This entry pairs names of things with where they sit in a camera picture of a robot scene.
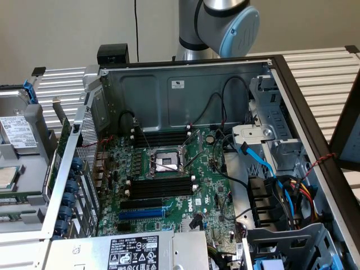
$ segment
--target warning label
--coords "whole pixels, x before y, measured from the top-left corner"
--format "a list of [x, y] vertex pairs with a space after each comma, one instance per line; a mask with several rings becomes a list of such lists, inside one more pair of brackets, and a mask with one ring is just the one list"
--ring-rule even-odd
[[36, 147], [36, 141], [24, 116], [0, 117], [3, 130], [14, 148]]
[[157, 270], [159, 237], [112, 239], [108, 270]]

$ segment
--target blue pcie slot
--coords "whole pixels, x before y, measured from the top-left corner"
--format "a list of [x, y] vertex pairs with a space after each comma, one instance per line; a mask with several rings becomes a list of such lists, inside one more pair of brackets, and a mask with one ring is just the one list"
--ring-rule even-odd
[[162, 208], [152, 208], [140, 211], [121, 211], [119, 219], [121, 221], [127, 219], [142, 219], [142, 218], [161, 218], [164, 217], [165, 210]]

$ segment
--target circuit board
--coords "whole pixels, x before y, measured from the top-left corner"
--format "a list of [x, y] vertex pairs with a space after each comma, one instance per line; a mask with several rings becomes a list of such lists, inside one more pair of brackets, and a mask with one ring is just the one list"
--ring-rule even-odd
[[50, 191], [52, 191], [52, 189], [54, 188], [55, 180], [57, 177], [57, 172], [60, 167], [62, 157], [64, 156], [66, 144], [68, 143], [68, 139], [70, 136], [70, 131], [71, 131], [71, 125], [70, 125], [68, 119], [65, 118], [64, 123], [62, 125], [61, 136], [58, 141], [58, 146], [57, 146], [57, 149], [55, 152], [55, 154], [56, 154], [55, 163], [52, 164], [53, 167], [51, 168], [51, 171], [50, 171], [51, 175], [50, 175], [50, 180], [48, 183], [48, 187], [49, 187]]
[[[209, 161], [213, 158], [213, 146], [205, 142], [207, 135], [215, 137], [215, 131], [207, 128], [200, 129], [200, 133], [204, 140], [200, 140], [198, 136], [194, 137], [186, 145], [186, 160], [191, 160], [200, 152], [199, 141], [202, 144], [202, 152], [193, 161], [187, 170], [191, 175], [196, 177], [199, 187], [191, 196], [178, 196], [163, 198], [163, 205], [166, 207], [165, 217], [149, 218], [149, 219], [132, 219], [126, 220], [130, 222], [130, 231], [126, 233], [154, 232], [174, 230], [175, 232], [184, 231], [184, 224], [188, 224], [196, 214], [203, 216], [204, 231], [209, 245], [215, 245], [219, 251], [235, 252], [235, 239], [230, 240], [230, 231], [235, 232], [235, 223], [227, 221], [221, 217], [219, 205], [230, 191], [230, 185], [227, 179], [217, 173], [211, 166]], [[221, 161], [220, 143], [216, 146], [214, 155], [216, 160]], [[138, 169], [141, 171], [139, 179], [145, 178], [149, 171], [149, 161], [146, 148], [133, 148], [127, 144], [124, 138], [114, 139], [107, 147], [111, 164], [108, 171], [118, 171], [118, 180], [113, 181], [109, 188], [109, 183], [103, 181], [101, 192], [99, 194], [102, 211], [100, 222], [98, 225], [98, 236], [108, 236], [123, 234], [119, 232], [118, 225], [122, 223], [119, 220], [120, 203], [127, 201], [124, 195], [125, 182], [127, 175], [131, 170], [128, 160], [133, 160], [135, 156], [139, 157], [141, 153], [141, 165]], [[216, 206], [215, 194], [219, 198], [219, 205]], [[233, 216], [233, 206], [228, 202], [224, 207], [224, 213], [227, 216]]]

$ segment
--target black device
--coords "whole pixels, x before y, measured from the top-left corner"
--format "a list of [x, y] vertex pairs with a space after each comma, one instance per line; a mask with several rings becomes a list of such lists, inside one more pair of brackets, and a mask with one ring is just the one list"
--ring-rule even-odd
[[103, 44], [97, 51], [97, 63], [103, 64], [128, 64], [129, 51], [127, 43]]
[[360, 172], [360, 71], [332, 135], [330, 149], [341, 168]]

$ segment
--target motherboard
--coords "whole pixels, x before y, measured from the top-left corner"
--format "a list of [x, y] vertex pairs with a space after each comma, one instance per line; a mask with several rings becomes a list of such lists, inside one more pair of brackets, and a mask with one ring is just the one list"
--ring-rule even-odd
[[[204, 230], [208, 245], [235, 252], [235, 223], [225, 220], [220, 212], [230, 185], [214, 168], [222, 166], [221, 144], [215, 147], [213, 159], [215, 131], [201, 128], [193, 133], [187, 132], [184, 145], [149, 149], [125, 137], [104, 145], [105, 152], [98, 153], [106, 156], [101, 158], [106, 180], [99, 191], [102, 212], [98, 236]], [[134, 201], [136, 210], [128, 210]], [[231, 200], [227, 200], [224, 213], [234, 216]]]

